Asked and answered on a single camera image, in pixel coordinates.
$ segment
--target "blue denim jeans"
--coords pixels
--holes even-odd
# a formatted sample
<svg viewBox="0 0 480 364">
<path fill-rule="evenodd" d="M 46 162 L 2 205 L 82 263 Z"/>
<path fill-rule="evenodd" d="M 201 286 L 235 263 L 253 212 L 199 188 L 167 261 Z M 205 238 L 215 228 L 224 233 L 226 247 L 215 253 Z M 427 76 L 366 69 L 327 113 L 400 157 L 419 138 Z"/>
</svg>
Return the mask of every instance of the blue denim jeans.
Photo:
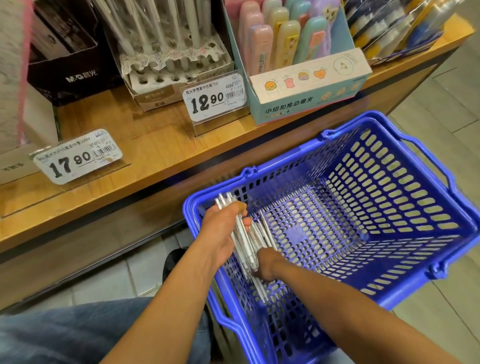
<svg viewBox="0 0 480 364">
<path fill-rule="evenodd" d="M 0 316 L 0 363 L 99 363 L 150 301 L 132 298 Z M 210 333 L 203 312 L 187 363 L 209 361 Z"/>
</svg>

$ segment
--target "wooden shelf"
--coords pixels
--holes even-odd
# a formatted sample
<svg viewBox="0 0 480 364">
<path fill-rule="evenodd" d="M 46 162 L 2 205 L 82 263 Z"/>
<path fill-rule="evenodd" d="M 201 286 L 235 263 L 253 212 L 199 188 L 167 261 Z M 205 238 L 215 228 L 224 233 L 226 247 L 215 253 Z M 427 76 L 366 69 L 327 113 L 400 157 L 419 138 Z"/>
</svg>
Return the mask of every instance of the wooden shelf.
<svg viewBox="0 0 480 364">
<path fill-rule="evenodd" d="M 473 32 L 467 21 L 454 15 L 447 22 L 445 34 L 429 51 L 375 67 L 364 88 L 459 47 Z M 58 116 L 63 139 L 105 128 L 122 149 L 123 159 L 65 186 L 54 185 L 41 173 L 0 186 L 0 252 L 306 114 L 260 127 L 249 115 L 195 138 L 183 103 L 143 113 L 125 87 L 62 107 Z"/>
</svg>

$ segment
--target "person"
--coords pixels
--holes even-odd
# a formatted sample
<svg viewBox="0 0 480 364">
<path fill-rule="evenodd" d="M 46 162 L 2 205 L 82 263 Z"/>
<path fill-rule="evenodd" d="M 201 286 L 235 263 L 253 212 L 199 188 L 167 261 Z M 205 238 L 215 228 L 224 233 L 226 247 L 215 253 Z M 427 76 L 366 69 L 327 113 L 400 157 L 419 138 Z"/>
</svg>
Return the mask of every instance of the person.
<svg viewBox="0 0 480 364">
<path fill-rule="evenodd" d="M 208 363 L 204 305 L 215 272 L 233 252 L 230 233 L 246 205 L 205 213 L 202 228 L 153 299 L 84 304 L 0 320 L 0 363 Z M 352 361 L 458 363 L 354 288 L 303 269 L 272 248 L 258 251 L 265 281 L 279 279 Z"/>
</svg>

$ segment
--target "price tag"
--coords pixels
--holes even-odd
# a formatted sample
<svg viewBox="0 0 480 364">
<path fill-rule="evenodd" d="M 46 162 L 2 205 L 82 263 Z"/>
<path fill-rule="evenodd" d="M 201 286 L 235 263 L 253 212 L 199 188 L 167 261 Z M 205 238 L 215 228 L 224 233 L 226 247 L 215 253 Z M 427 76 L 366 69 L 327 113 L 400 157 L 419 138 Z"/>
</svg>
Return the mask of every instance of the price tag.
<svg viewBox="0 0 480 364">
<path fill-rule="evenodd" d="M 65 184 L 122 156 L 110 134 L 98 129 L 36 154 L 33 162 L 53 183 Z"/>
<path fill-rule="evenodd" d="M 239 71 L 188 86 L 182 90 L 182 96 L 193 122 L 207 121 L 247 103 L 245 83 Z"/>
</svg>

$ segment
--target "shopping basket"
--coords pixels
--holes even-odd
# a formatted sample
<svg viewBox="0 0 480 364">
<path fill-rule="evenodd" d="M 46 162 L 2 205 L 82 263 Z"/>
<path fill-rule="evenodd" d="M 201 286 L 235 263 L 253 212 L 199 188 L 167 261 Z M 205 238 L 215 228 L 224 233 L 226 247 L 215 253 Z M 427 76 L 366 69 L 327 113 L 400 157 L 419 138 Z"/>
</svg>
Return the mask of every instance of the shopping basket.
<svg viewBox="0 0 480 364">
<path fill-rule="evenodd" d="M 402 140 L 415 144 L 448 185 Z M 386 309 L 428 280 L 446 277 L 448 264 L 479 237 L 480 215 L 453 175 L 376 111 L 191 195 L 183 214 L 194 236 L 214 198 L 228 191 L 254 217 L 263 210 L 291 262 L 344 282 Z M 265 284 L 265 307 L 234 256 L 215 280 L 228 313 L 210 290 L 214 315 L 238 335 L 251 363 L 313 363 L 335 349 L 282 282 Z"/>
</svg>

